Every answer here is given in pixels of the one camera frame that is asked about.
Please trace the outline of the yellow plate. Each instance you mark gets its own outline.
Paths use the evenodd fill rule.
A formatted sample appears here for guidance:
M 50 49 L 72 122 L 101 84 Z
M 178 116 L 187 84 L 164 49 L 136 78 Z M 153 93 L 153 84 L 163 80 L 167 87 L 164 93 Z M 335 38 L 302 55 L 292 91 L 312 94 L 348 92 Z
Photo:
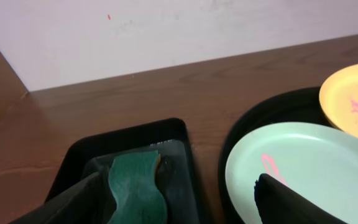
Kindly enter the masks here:
M 358 64 L 328 77 L 321 85 L 319 103 L 335 128 L 358 138 Z

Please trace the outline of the mint green plate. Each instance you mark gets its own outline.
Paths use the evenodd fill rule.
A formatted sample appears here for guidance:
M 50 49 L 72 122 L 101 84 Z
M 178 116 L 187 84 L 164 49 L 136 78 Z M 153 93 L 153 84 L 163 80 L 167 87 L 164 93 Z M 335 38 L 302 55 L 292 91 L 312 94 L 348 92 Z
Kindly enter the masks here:
M 225 168 L 230 201 L 244 223 L 260 223 L 255 181 L 271 175 L 346 223 L 358 223 L 358 138 L 312 123 L 257 128 L 232 148 Z

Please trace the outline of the green scouring sponge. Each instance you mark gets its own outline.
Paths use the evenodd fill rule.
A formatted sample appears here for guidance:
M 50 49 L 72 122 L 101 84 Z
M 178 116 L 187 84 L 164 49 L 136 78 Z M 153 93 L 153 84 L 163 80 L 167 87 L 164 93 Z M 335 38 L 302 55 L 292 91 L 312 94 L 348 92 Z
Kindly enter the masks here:
M 133 152 L 114 158 L 108 184 L 116 202 L 111 224 L 165 224 L 164 196 L 155 184 L 160 164 L 158 151 Z

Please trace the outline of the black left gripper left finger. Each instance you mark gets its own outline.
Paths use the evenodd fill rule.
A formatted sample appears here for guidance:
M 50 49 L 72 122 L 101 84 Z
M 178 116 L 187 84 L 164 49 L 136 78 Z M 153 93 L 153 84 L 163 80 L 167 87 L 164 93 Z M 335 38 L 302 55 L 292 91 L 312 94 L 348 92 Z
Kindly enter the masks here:
M 116 210 L 106 172 L 95 172 L 11 224 L 106 224 Z

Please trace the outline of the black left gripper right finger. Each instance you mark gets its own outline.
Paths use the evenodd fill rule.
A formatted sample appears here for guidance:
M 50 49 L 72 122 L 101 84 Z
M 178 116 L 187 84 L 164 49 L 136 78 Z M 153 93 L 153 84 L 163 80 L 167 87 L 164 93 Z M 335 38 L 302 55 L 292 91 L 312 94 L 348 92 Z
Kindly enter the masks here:
M 255 182 L 254 200 L 263 224 L 344 224 L 268 174 Z

